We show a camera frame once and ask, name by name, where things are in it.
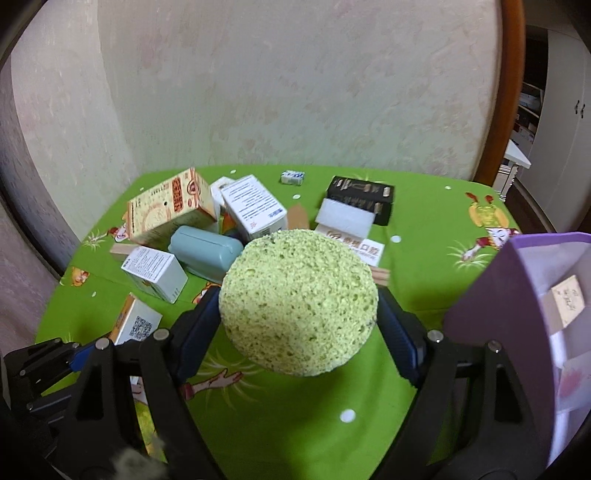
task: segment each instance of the purple box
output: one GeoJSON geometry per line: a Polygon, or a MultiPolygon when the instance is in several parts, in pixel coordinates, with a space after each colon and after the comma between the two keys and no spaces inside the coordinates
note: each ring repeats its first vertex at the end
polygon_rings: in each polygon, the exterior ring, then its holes
{"type": "Polygon", "coordinates": [[[444,333],[453,341],[483,345],[495,339],[517,371],[551,462],[578,430],[589,404],[558,412],[558,381],[565,360],[591,351],[591,235],[517,235],[446,313],[444,333]],[[577,275],[585,309],[550,336],[541,296],[577,275]]]}

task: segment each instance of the table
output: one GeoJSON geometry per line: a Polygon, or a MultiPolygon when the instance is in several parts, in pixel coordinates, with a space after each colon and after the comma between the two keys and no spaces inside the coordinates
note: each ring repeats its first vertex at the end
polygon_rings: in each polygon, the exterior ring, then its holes
{"type": "MultiPolygon", "coordinates": [[[[379,266],[391,270],[394,296],[428,328],[441,325],[443,313],[493,258],[498,240],[493,241],[492,233],[497,239],[515,233],[514,221],[490,187],[461,180],[318,166],[241,165],[199,172],[209,182],[254,174],[286,208],[301,202],[311,220],[335,174],[394,185],[390,223],[374,225],[369,237],[386,245],[379,266]],[[286,169],[304,170],[304,184],[280,184],[286,169]],[[476,216],[469,214],[473,204],[483,207],[473,209],[476,216]],[[502,213],[487,216],[493,206],[502,213]],[[503,213],[504,225],[495,226],[503,213]],[[477,226],[483,221],[488,228],[477,226]]],[[[115,237],[123,236],[125,202],[174,174],[138,178],[99,220],[56,288],[37,342],[61,337],[87,343],[103,335],[130,291],[163,314],[164,327],[194,307],[192,301],[205,285],[201,278],[189,274],[181,296],[169,304],[134,287],[109,254],[115,237]]],[[[65,379],[59,387],[72,381],[65,379]]],[[[377,328],[346,365],[314,378],[262,370],[242,357],[220,328],[186,390],[194,395],[189,410],[230,480],[365,480],[392,442],[415,393],[398,375],[377,328]]],[[[148,439],[153,427],[141,404],[138,417],[148,439]]]]}
{"type": "Polygon", "coordinates": [[[492,188],[504,202],[507,199],[507,192],[509,192],[511,185],[513,185],[518,168],[530,168],[531,163],[521,150],[517,148],[513,140],[509,140],[509,143],[507,143],[503,158],[504,161],[499,167],[499,173],[496,175],[492,188]]]}

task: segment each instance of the paper card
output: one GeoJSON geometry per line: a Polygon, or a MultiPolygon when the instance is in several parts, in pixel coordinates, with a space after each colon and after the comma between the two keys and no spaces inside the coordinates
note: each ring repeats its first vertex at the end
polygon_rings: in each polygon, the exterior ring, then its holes
{"type": "Polygon", "coordinates": [[[327,236],[328,238],[333,238],[339,242],[344,243],[361,260],[372,267],[378,266],[379,260],[382,258],[382,254],[384,253],[384,244],[379,244],[367,238],[357,238],[356,236],[351,236],[348,233],[341,232],[340,230],[328,228],[325,225],[318,225],[315,231],[327,236]]]}
{"type": "Polygon", "coordinates": [[[558,285],[552,287],[552,296],[556,302],[562,326],[565,328],[572,322],[585,308],[583,292],[577,280],[573,275],[558,285]]]}
{"type": "Polygon", "coordinates": [[[558,384],[557,409],[570,411],[591,403],[591,352],[564,363],[558,384]]]}

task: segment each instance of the black box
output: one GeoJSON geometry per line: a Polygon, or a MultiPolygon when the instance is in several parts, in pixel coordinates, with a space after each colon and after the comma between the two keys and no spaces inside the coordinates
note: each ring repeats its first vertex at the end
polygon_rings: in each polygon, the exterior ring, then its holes
{"type": "Polygon", "coordinates": [[[375,213],[376,225],[387,225],[392,213],[394,187],[372,181],[334,177],[326,191],[331,200],[375,213]]]}

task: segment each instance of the beige wallpaper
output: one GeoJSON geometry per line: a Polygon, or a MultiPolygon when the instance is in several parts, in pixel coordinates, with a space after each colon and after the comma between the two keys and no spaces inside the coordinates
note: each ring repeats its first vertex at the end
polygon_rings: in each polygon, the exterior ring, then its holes
{"type": "Polygon", "coordinates": [[[138,173],[223,163],[471,178],[497,0],[50,1],[12,55],[31,156],[84,235],[138,173]]]}
{"type": "Polygon", "coordinates": [[[11,54],[29,153],[79,239],[139,172],[105,76],[97,3],[48,1],[11,54]]]}

